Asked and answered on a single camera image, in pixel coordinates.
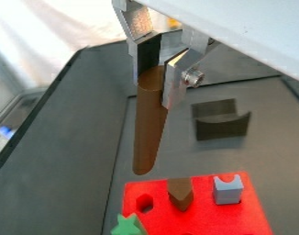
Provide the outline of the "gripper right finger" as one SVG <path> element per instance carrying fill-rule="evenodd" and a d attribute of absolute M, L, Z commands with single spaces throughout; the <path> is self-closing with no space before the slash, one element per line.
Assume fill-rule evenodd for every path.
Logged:
<path fill-rule="evenodd" d="M 215 40 L 197 29 L 182 25 L 181 41 L 186 48 L 164 62 L 161 105 L 172 109 L 182 100 L 188 87 L 198 87 L 204 73 L 198 65 Z"/>

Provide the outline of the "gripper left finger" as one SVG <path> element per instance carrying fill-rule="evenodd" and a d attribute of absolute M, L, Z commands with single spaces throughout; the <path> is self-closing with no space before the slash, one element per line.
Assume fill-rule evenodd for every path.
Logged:
<path fill-rule="evenodd" d="M 126 35 L 133 84 L 137 84 L 140 74 L 158 64 L 161 35 L 153 31 L 145 6 L 133 0 L 112 0 L 112 8 Z"/>

